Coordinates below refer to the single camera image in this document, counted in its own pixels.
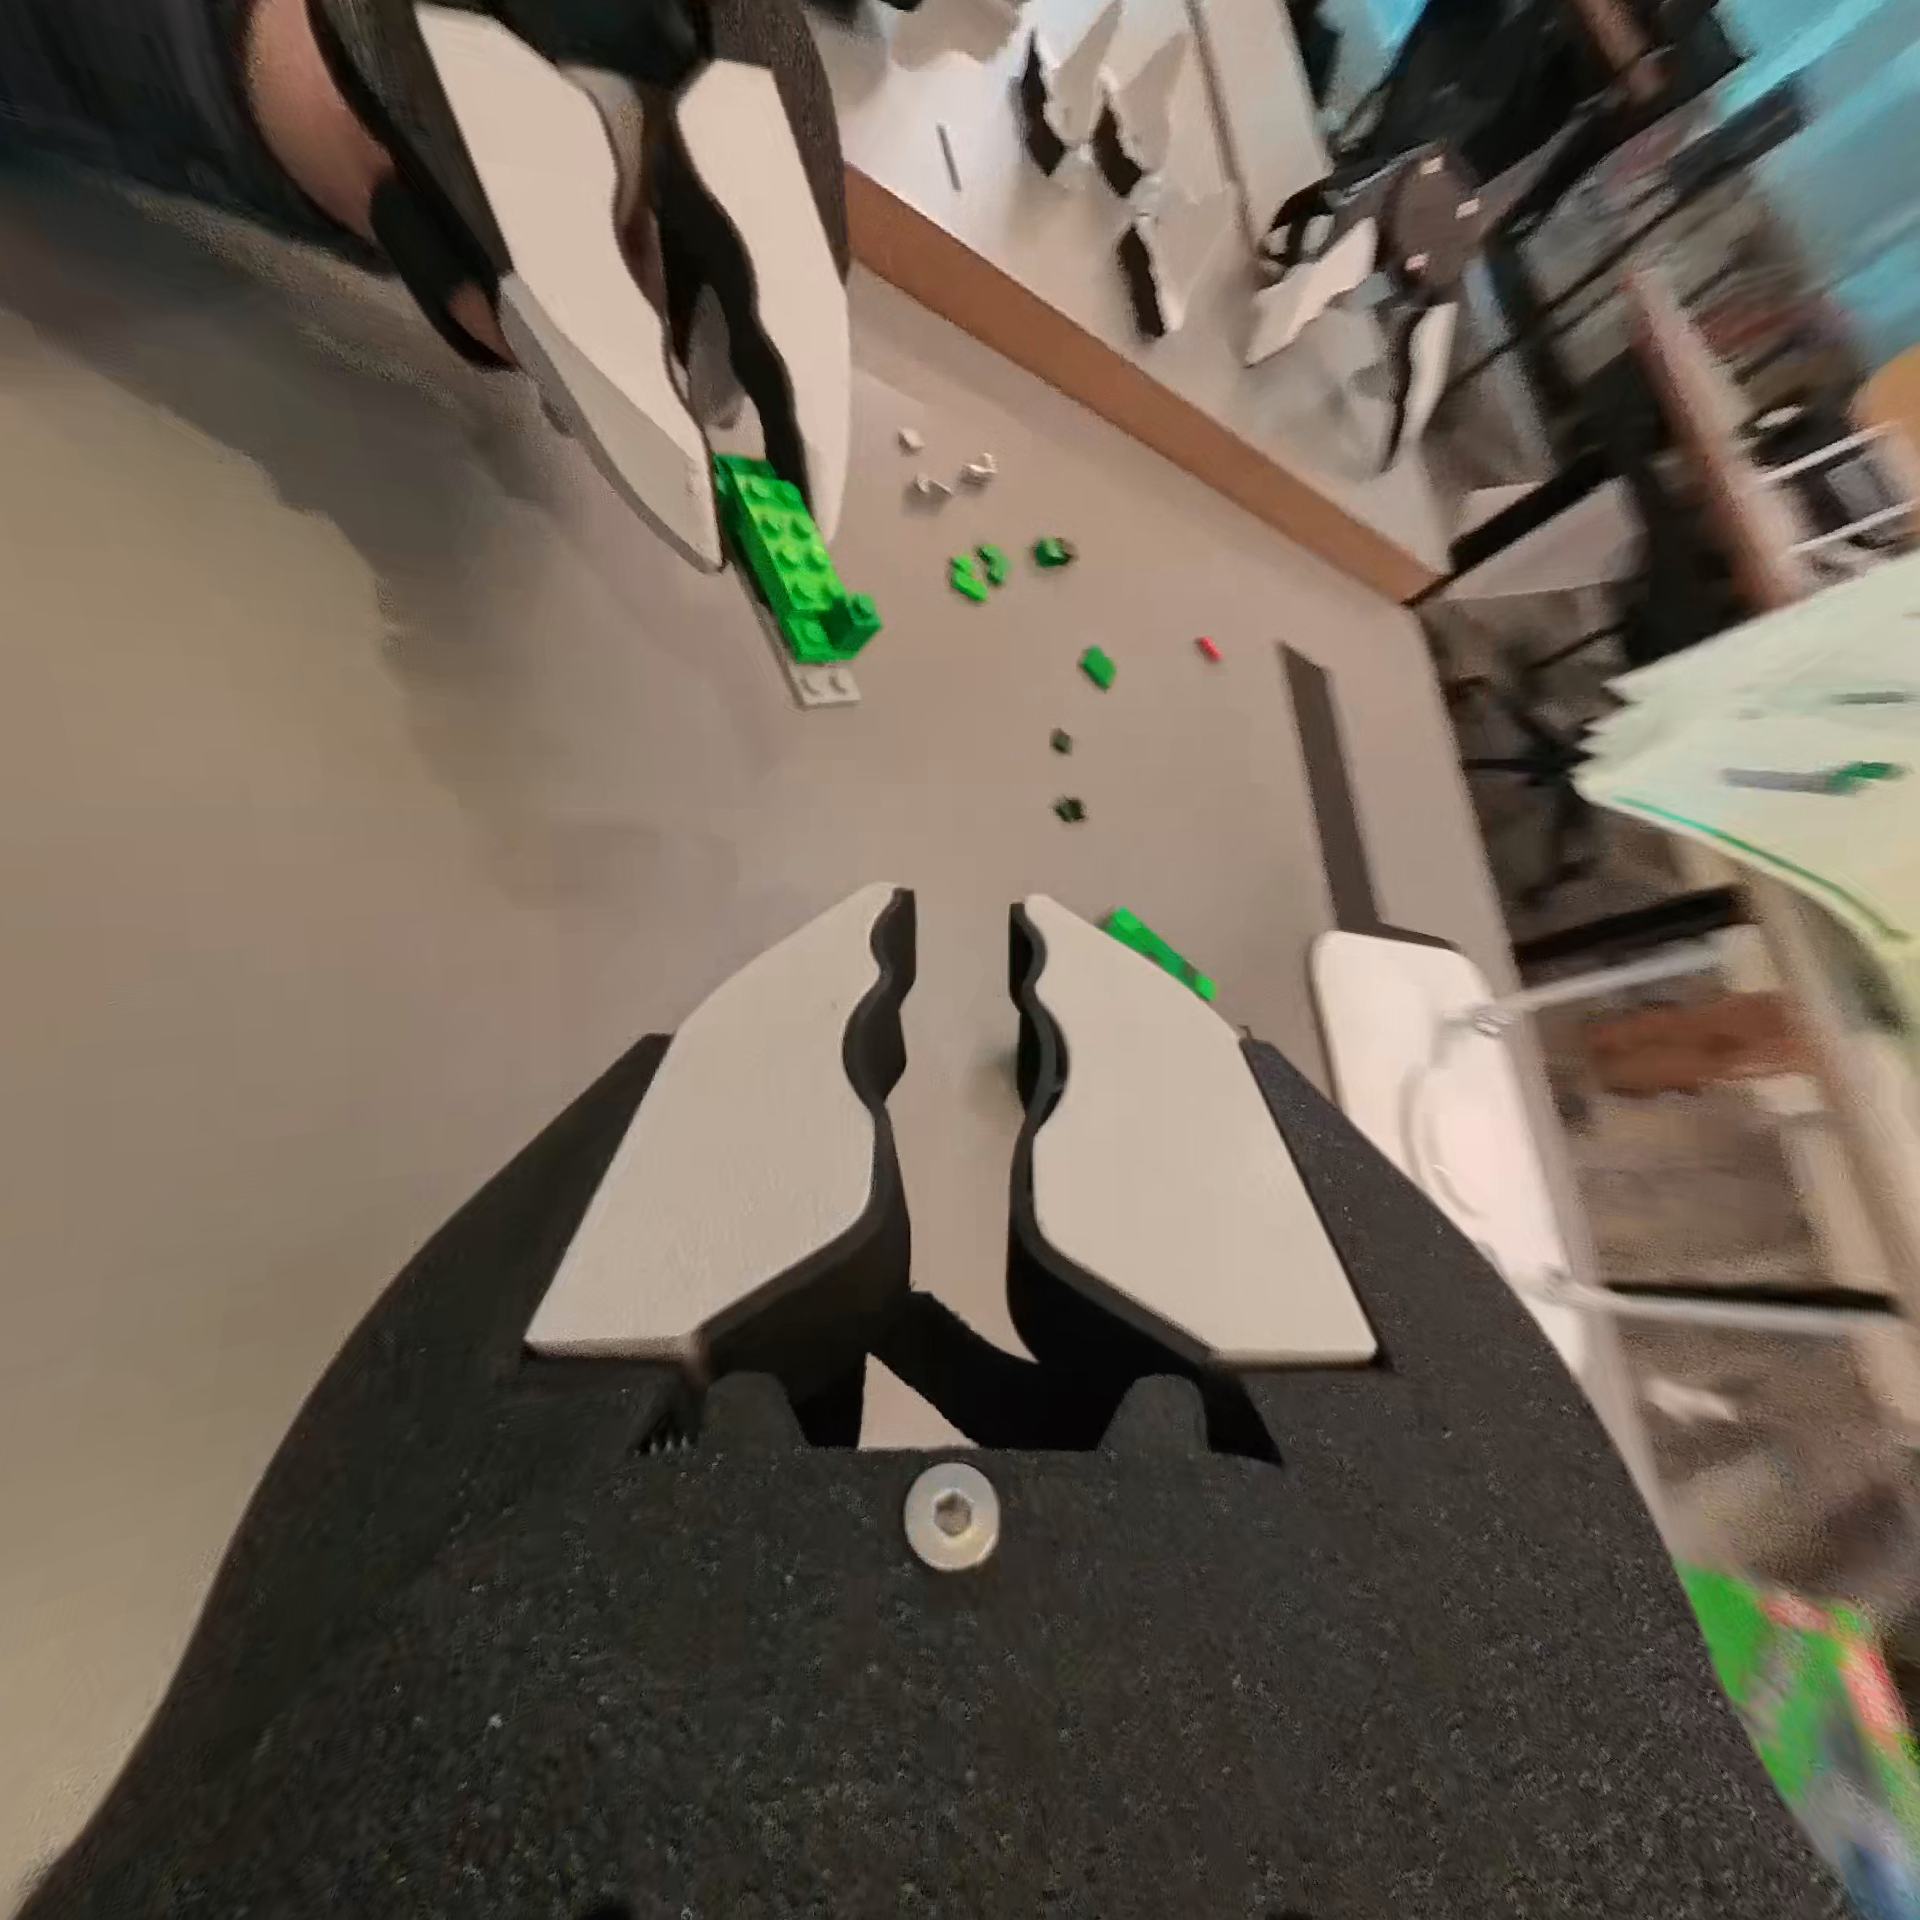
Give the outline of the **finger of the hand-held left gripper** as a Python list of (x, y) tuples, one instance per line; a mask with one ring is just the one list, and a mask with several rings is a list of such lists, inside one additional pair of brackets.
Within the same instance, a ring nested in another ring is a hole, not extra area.
[(848, 289), (768, 66), (707, 61), (671, 101), (656, 168), (670, 341), (702, 429), (747, 403), (762, 454), (823, 538), (853, 429)]
[(720, 572), (711, 452), (627, 258), (604, 106), (491, 16), (419, 4), (416, 21), (507, 252), (495, 316), (519, 369), (612, 492), (686, 565)]

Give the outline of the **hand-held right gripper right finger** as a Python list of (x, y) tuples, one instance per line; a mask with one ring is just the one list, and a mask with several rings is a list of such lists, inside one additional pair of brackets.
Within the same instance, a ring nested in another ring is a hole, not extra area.
[(1011, 909), (1031, 1089), (1022, 1249), (1066, 1286), (1208, 1371), (1379, 1358), (1239, 1032), (1051, 896)]

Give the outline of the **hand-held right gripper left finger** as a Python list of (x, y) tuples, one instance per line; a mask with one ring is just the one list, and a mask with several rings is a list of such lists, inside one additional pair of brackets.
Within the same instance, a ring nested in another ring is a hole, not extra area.
[(671, 1033), (525, 1329), (544, 1361), (855, 1380), (909, 1289), (917, 899), (867, 884)]

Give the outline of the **green brick assembly grey base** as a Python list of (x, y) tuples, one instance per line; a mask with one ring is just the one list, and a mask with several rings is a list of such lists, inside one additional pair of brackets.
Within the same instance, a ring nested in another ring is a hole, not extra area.
[(880, 633), (880, 612), (845, 588), (799, 488), (747, 454), (711, 460), (726, 552), (752, 589), (802, 708), (853, 707), (853, 660)]

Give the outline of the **person's left forearm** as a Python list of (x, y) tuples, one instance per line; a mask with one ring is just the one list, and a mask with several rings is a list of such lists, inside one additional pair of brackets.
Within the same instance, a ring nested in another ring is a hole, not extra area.
[(250, 106), (250, 3), (4, 3), (4, 154), (327, 242)]

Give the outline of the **white desk with wood edge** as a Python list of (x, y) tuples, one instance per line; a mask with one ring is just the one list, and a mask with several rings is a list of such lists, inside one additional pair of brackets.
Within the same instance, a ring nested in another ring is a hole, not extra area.
[[(1120, 4), (1107, 75), (1190, 42), (1163, 179), (1133, 201), (1091, 141), (1044, 179), (1016, 82), (1039, 29), (1066, 52), (1110, 4), (808, 4), (848, 162), (855, 261), (1318, 561), (1402, 604), (1450, 568), (1455, 504), (1411, 446), (1379, 470), (1383, 336), (1350, 298), (1243, 364), (1263, 218), (1328, 157), (1286, 4)], [(947, 124), (964, 192), (938, 140)], [(1190, 206), (1180, 331), (1136, 331), (1115, 262), (1124, 227)]]

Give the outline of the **grey desk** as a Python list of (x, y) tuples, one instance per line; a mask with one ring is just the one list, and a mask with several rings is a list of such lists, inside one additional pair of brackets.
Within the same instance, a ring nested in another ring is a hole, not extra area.
[[(4, 1915), (378, 1293), (858, 886), (919, 899), (915, 1278), (998, 1342), (1012, 900), (1138, 913), (1328, 1084), (1283, 644), (1332, 678), (1380, 917), (1514, 977), (1398, 602), (870, 275), (831, 555), (883, 636), (804, 712), (735, 581), (387, 282), (43, 172), (4, 174), (2, 254)], [(947, 578), (976, 544), (1012, 565), (982, 606)]]

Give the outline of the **black desk slot cover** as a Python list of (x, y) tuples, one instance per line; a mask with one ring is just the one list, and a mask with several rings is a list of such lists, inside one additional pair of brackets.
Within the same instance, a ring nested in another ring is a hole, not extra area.
[(1324, 665), (1290, 644), (1279, 646), (1279, 664), (1303, 758), (1332, 925), (1349, 932), (1379, 932), (1383, 922), (1379, 915), (1374, 868), (1359, 827), (1332, 678)]

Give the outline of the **spare gripper on desk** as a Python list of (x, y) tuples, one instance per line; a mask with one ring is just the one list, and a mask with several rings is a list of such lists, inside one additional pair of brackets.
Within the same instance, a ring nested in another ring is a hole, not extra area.
[(1263, 240), (1272, 280), (1255, 298), (1243, 364), (1253, 369), (1293, 348), (1335, 304), (1380, 276), (1388, 420), (1379, 470), (1391, 470), (1442, 393), (1476, 219), (1475, 194), (1445, 160), (1395, 162), (1293, 196)]

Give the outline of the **person's left hand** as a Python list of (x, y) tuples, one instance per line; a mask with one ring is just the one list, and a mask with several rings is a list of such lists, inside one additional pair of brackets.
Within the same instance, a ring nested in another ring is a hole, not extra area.
[(394, 157), (335, 90), (307, 3), (253, 3), (247, 96), (263, 141), (300, 194), (373, 245), (373, 194), (390, 179)]

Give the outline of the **flat green brick plate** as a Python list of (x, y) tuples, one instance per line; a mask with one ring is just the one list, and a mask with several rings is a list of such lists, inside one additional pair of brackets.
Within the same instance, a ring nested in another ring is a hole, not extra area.
[(1204, 973), (1195, 962), (1183, 958), (1172, 944), (1168, 944), (1157, 930), (1152, 930), (1152, 925), (1140, 922), (1138, 915), (1128, 907), (1110, 909), (1100, 922), (1100, 930), (1114, 937), (1127, 950), (1138, 953), (1159, 972), (1180, 981), (1197, 998), (1215, 1002), (1214, 979)]

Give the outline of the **green printed instruction booklet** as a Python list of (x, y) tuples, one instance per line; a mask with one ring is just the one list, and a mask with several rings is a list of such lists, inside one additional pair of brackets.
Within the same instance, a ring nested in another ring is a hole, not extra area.
[(1917, 932), (1917, 557), (1622, 675), (1575, 790), (1792, 886), (1893, 969)]

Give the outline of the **green printed packaging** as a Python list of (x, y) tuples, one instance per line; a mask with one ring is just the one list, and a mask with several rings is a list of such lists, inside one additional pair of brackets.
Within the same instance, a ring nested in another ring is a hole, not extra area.
[(1858, 1915), (1917, 1915), (1917, 1745), (1869, 1617), (1735, 1572), (1675, 1572), (1724, 1694)]

